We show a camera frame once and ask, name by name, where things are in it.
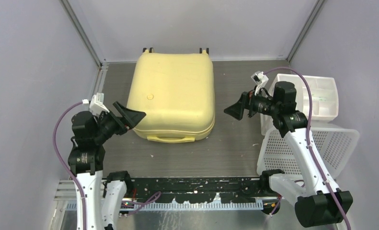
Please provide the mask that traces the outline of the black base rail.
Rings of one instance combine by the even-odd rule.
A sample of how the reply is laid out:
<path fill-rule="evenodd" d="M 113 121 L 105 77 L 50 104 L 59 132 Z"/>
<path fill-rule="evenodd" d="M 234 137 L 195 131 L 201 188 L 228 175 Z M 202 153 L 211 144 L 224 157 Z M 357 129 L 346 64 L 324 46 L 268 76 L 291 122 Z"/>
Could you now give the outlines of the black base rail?
<path fill-rule="evenodd" d="M 258 176 L 246 177 L 136 177 L 124 198 L 145 202 L 161 192 L 156 203 L 211 203 L 218 196 L 222 203 L 252 203 L 255 199 L 279 198 L 279 194 L 263 188 Z"/>

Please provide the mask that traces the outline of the white perforated plastic basket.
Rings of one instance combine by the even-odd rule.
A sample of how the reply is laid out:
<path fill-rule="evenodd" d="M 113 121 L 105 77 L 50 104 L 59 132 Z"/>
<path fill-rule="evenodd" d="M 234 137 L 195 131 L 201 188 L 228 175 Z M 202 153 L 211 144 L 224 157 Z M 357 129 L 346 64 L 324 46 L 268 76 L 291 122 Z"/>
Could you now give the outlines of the white perforated plastic basket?
<path fill-rule="evenodd" d="M 360 133 L 330 123 L 312 123 L 313 140 L 322 160 L 332 176 L 338 177 L 354 152 Z M 256 172 L 281 169 L 292 179 L 302 179 L 301 171 L 292 150 L 281 138 L 279 131 L 270 125 L 265 129 L 257 161 Z"/>

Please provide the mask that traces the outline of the yellow hard-shell suitcase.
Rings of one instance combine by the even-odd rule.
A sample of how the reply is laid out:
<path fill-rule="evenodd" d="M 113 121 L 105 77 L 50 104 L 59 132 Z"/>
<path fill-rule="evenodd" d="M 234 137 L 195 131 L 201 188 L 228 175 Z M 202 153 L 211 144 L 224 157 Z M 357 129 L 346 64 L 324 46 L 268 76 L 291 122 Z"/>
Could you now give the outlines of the yellow hard-shell suitcase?
<path fill-rule="evenodd" d="M 157 53 L 144 48 L 127 100 L 145 112 L 134 132 L 148 141 L 195 142 L 208 137 L 216 117 L 214 68 L 208 48 L 197 53 Z"/>

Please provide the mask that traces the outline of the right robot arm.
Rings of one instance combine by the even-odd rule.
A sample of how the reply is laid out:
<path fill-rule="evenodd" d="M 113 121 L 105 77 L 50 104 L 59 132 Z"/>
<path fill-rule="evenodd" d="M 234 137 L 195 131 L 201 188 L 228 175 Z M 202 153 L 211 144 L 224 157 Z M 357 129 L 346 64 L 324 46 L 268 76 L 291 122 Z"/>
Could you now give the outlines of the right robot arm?
<path fill-rule="evenodd" d="M 263 96 L 265 88 L 243 92 L 239 100 L 224 109 L 224 113 L 242 120 L 256 113 L 272 117 L 274 127 L 292 150 L 301 171 L 304 186 L 290 179 L 283 170 L 266 170 L 260 176 L 260 190 L 265 196 L 279 194 L 295 210 L 299 223 L 305 227 L 330 225 L 344 222 L 352 225 L 347 212 L 353 203 L 349 191 L 343 191 L 327 170 L 310 130 L 310 120 L 296 109 L 297 90 L 288 81 L 275 84 L 272 96 Z"/>

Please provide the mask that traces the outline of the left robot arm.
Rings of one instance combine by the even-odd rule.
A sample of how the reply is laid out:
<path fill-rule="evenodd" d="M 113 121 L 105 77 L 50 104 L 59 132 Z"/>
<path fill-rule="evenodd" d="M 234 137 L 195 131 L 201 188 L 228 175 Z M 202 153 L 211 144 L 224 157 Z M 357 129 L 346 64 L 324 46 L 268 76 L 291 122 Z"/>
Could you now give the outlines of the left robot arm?
<path fill-rule="evenodd" d="M 116 171 L 103 177 L 104 143 L 113 135 L 135 128 L 145 112 L 114 102 L 120 113 L 89 111 L 72 119 L 73 144 L 68 165 L 77 192 L 77 228 L 79 230 L 115 230 L 122 199 L 132 195 L 134 185 L 128 171 Z"/>

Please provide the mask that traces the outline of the white divided organizer tray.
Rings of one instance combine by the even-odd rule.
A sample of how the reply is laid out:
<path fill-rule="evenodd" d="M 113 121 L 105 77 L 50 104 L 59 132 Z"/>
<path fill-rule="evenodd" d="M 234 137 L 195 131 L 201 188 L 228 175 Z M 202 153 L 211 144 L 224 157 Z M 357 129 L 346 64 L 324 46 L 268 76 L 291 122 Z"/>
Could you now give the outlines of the white divided organizer tray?
<path fill-rule="evenodd" d="M 312 96 L 312 128 L 335 127 L 330 122 L 339 114 L 338 91 L 334 78 L 304 76 Z M 270 95 L 274 93 L 274 86 L 278 81 L 288 81 L 294 84 L 296 95 L 296 109 L 309 115 L 310 104 L 307 88 L 303 80 L 295 74 L 277 74 L 274 80 L 265 87 Z"/>

